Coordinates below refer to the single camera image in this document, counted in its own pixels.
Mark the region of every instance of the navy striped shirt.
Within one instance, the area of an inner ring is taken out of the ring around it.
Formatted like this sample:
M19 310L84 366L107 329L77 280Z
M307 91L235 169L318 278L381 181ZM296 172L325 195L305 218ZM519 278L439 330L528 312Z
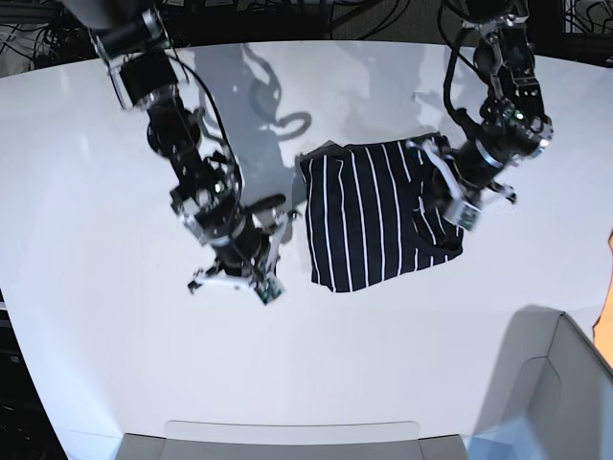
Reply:
M427 155L405 141L322 153L301 162L313 283L351 292L462 253L462 229L429 195Z

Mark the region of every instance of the orange object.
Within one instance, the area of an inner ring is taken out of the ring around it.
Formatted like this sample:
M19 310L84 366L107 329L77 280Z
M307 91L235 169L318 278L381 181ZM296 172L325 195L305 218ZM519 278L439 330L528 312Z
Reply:
M613 251L613 234L609 239L609 246ZM613 367L613 275L601 317L594 326L594 345L609 366Z

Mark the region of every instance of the white stripe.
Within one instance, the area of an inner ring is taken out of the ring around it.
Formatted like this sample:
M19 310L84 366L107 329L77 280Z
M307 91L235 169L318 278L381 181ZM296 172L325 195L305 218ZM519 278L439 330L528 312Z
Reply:
M332 284L332 292L336 291L334 282L334 270L332 269L332 253L329 250L329 231L328 231L328 156L324 155L324 228L326 229L326 248L328 249L329 280Z
M409 170L406 167L406 161L404 159L404 151L402 150L402 145L400 144L400 141L398 141L398 148L400 149L400 158L402 158L402 166L404 166L404 172L406 173L406 176L409 179L409 182L411 182L411 174L409 174Z
M398 224L398 275L402 269L402 238L400 237L400 207L398 205L398 190L396 188L396 181L394 180L394 175L392 174L392 167L390 166L390 159L387 156L387 149L385 146L383 147L383 152L385 153L385 161L387 162L387 169L390 172L390 177L392 177L392 187L394 188L394 204L396 204L396 219Z
M341 186L341 216L343 217L343 240L345 242L345 259L347 259L347 278L349 279L349 291L353 291L352 284L352 266L349 257L349 239L347 238L347 220L345 219L345 190L343 181L341 180L341 172L343 171L343 163L338 170L338 184Z
M362 245L364 246L364 277L366 282L366 287L368 284L368 256L366 251L366 226L364 225L364 208L362 208L362 195L360 194L360 183L357 180L357 168L355 167L355 153L349 150L352 155L352 163L353 163L353 179L355 180L355 189L357 190L357 202L360 205L360 219L362 221Z
M430 227L430 224L428 223L428 219L425 218L425 209L423 208L423 201L421 200L421 196L418 196L418 200L420 201L421 218L425 222L425 226L428 227L428 231L430 232L430 236L432 237L432 244L436 246L437 239L434 237L434 232L432 231L432 227Z
M321 285L321 277L319 276L319 267L317 266L317 256L315 256L315 246L313 245L313 222L311 220L311 196L313 195L313 173L311 172L311 167L313 166L313 160L310 160L308 163L308 176L310 179L310 186L308 188L308 214L306 215L306 220L308 220L308 229L310 231L310 254L313 257L313 264L315 265L315 271L317 272L317 284Z
M381 280L385 280L385 238L383 237L383 216L381 215L381 198L379 197L379 184L376 182L375 165L371 158L371 153L368 148L365 148L368 161L371 164L373 172L373 181L375 182L375 195L377 203L377 211L379 212L379 232L381 233Z
M439 220L439 225L441 226L441 231L443 231L443 234L444 234L444 235L446 235L446 234L447 234L447 232L445 232L445 231L444 231L444 228L443 228L443 222L441 221L441 214L439 214L439 208L436 208L436 207L435 207L434 209L435 209L435 210L436 210L436 212L437 212L437 219Z

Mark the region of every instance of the white table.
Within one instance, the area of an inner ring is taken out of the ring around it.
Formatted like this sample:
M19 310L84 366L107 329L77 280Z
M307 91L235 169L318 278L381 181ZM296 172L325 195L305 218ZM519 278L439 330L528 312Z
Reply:
M462 141L442 106L444 47L295 42L251 50L283 94L238 45L182 52L215 94L248 200L291 193L295 156L328 140L377 142L439 128ZM266 308L226 287L188 293L193 271L213 252L175 218L168 192L177 181L148 147L147 116L120 111L98 61L0 80L0 287L67 451L112 458L123 433L165 436L172 420L414 421L420 437L480 429L517 312L576 311L589 332L610 279L613 74L548 58L536 71L555 141L505 172L519 204L489 210L464 255L332 294L310 282L299 220L278 268L287 294ZM258 79L266 84L257 87ZM250 103L254 88L258 104L273 113L277 105L278 118L308 113L308 130L280 141L300 123L268 129ZM476 117L485 87L462 64L453 93ZM182 95L197 105L194 84ZM546 352L541 323L522 327L536 338L507 356L504 391L526 359ZM489 409L492 420L503 408Z

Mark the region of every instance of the folded garment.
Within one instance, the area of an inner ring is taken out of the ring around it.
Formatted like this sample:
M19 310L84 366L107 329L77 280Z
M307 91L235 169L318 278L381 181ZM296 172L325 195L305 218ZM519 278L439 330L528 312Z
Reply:
M311 281L351 292L462 254L463 230L434 206L434 166L405 141L327 146L300 166Z

